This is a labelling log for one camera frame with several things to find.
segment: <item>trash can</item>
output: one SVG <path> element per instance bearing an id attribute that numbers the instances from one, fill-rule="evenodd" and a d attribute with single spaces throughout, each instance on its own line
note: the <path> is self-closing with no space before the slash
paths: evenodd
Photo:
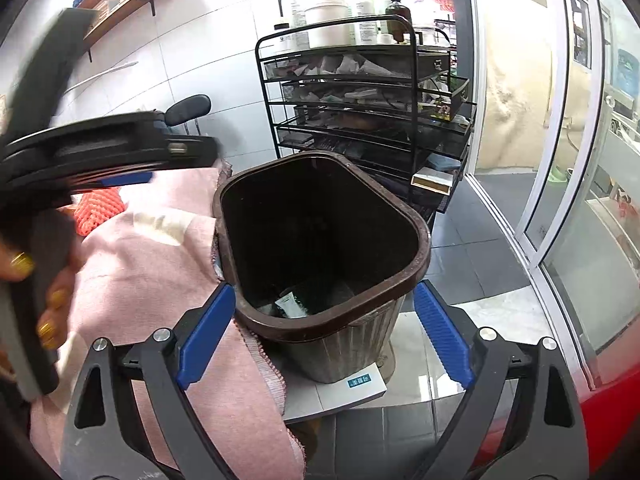
<path id="1" fill-rule="evenodd" d="M 376 361 L 431 255 L 421 216 L 331 152 L 239 173 L 214 216 L 236 316 L 320 383 Z"/>

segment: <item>pink blanket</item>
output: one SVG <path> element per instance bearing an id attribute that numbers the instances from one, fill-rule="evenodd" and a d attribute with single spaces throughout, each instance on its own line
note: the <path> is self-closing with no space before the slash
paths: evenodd
<path id="1" fill-rule="evenodd" d="M 201 306 L 216 288 L 210 204 L 217 181 L 215 169 L 158 174 L 152 183 L 127 189 L 127 211 L 84 240 L 88 261 L 79 275 L 70 337 L 60 351 L 61 384 L 31 412 L 31 440 L 55 469 L 88 346 L 100 336 L 115 345 L 145 340 Z M 260 350 L 253 335 L 232 321 L 188 397 L 238 478 L 302 480 L 302 448 L 282 421 L 284 383 Z M 156 458 L 175 466 L 144 386 L 134 382 L 134 390 Z"/>

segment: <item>blue label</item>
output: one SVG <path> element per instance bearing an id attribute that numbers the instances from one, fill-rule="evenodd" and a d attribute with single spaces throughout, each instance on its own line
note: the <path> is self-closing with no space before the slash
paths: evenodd
<path id="1" fill-rule="evenodd" d="M 355 379 L 349 379 L 347 382 L 349 383 L 350 388 L 355 388 L 356 386 L 360 386 L 361 384 L 370 383 L 371 377 L 369 374 L 366 374 L 360 377 L 356 377 Z"/>

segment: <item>black storage cart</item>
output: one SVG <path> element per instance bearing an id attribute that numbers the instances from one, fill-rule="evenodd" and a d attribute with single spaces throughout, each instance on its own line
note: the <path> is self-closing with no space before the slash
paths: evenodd
<path id="1" fill-rule="evenodd" d="M 284 34 L 373 20 L 396 20 L 410 44 L 344 45 L 273 54 Z M 433 227 L 462 179 L 476 118 L 469 81 L 451 71 L 452 48 L 421 46 L 400 16 L 364 16 L 290 28 L 255 46 L 278 158 L 282 148 L 340 153 L 412 206 Z M 460 123 L 459 117 L 466 121 Z M 444 195 L 412 186 L 432 153 L 460 162 Z"/>

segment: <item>yellow fingernail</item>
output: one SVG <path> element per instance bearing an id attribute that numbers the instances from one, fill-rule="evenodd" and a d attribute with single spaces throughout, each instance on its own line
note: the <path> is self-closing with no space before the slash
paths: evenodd
<path id="1" fill-rule="evenodd" d="M 11 260 L 11 266 L 16 272 L 26 278 L 33 272 L 36 265 L 28 254 L 20 253 L 16 254 L 14 259 Z"/>
<path id="2" fill-rule="evenodd" d="M 66 288 L 59 288 L 49 296 L 49 301 L 47 303 L 49 303 L 50 308 L 57 310 L 66 305 L 68 298 L 69 294 L 66 291 Z"/>
<path id="3" fill-rule="evenodd" d="M 52 345 L 55 336 L 56 327 L 54 327 L 49 321 L 44 322 L 38 327 L 38 337 L 40 338 L 44 348 L 51 349 L 49 347 Z"/>

